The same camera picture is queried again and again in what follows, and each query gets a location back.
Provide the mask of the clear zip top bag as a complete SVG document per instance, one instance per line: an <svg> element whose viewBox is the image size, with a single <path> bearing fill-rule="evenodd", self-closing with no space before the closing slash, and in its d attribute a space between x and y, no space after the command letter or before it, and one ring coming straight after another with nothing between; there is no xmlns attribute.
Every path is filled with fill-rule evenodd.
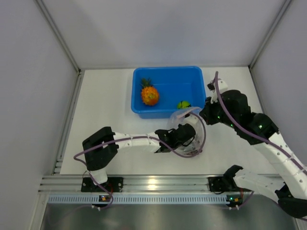
<svg viewBox="0 0 307 230"><path fill-rule="evenodd" d="M178 147L173 148L176 152L176 155L183 157L183 158L193 158L197 155L199 155L202 152L202 149L205 145L206 141L206 129L203 118L200 117L199 112L202 110L200 107L189 107L185 109L179 109L175 111L169 118L167 122L167 129L177 128L178 125L183 125L183 120L186 114L192 114L195 115L201 122L201 126L196 128L196 136L194 140L187 146L187 147ZM198 154L195 156L185 156L184 152L186 149L192 149L195 148L198 150Z"/></svg>

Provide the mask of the green fake apple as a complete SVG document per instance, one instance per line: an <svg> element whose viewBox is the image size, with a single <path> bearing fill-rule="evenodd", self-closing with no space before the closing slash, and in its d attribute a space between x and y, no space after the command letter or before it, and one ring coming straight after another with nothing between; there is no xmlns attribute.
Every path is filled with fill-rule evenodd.
<svg viewBox="0 0 307 230"><path fill-rule="evenodd" d="M177 109L185 109L191 107L191 104L188 101L181 101L177 104Z"/></svg>

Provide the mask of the orange fake pineapple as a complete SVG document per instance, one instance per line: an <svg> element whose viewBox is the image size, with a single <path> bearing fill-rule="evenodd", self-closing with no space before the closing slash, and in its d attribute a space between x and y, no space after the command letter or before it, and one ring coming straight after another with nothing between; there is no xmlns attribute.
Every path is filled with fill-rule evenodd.
<svg viewBox="0 0 307 230"><path fill-rule="evenodd" d="M147 106L155 106L159 102L159 92L148 78L141 79L141 100Z"/></svg>

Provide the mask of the dark purple fake grapes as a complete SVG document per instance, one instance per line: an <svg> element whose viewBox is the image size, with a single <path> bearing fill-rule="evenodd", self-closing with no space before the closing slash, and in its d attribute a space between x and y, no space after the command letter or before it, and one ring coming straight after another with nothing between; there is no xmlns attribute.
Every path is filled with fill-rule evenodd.
<svg viewBox="0 0 307 230"><path fill-rule="evenodd" d="M195 156L198 154L198 150L195 148L192 149L186 149L186 151L184 152L185 156Z"/></svg>

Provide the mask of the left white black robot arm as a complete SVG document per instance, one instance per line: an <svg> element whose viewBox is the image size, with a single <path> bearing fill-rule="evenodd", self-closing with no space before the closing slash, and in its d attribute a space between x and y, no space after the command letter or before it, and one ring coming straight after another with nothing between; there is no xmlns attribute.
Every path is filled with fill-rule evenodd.
<svg viewBox="0 0 307 230"><path fill-rule="evenodd" d="M107 189L106 166L118 153L171 152L179 147L189 146L195 137L196 131L190 124L142 135L117 133L109 126L104 127L82 142L86 168L93 177L92 186L97 191Z"/></svg>

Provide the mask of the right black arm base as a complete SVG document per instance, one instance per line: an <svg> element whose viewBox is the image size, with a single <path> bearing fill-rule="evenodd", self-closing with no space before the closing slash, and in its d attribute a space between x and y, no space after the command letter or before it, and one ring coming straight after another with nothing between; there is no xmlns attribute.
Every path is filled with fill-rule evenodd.
<svg viewBox="0 0 307 230"><path fill-rule="evenodd" d="M234 180L224 176L209 177L208 183L209 190L217 194L237 190L237 186L235 185Z"/></svg>

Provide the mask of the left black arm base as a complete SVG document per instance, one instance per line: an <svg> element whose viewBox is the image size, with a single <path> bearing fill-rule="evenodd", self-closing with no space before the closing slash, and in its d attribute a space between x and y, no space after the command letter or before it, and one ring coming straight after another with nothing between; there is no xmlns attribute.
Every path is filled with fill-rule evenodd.
<svg viewBox="0 0 307 230"><path fill-rule="evenodd" d="M123 177L108 177L107 182L101 184L108 192L122 192ZM90 177L84 177L81 184L81 192L94 193L103 192L103 190L97 186Z"/></svg>

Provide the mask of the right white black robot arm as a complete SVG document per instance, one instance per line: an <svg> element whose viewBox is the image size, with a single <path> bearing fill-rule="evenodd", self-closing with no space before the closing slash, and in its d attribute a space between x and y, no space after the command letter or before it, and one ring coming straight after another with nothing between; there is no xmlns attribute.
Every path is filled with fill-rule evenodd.
<svg viewBox="0 0 307 230"><path fill-rule="evenodd" d="M245 188L265 196L288 215L307 216L307 168L288 148L276 124L265 114L251 111L247 97L238 90L220 92L205 101L200 116L208 125L218 123L231 127L262 154L283 179L276 181L233 165L223 174L229 190Z"/></svg>

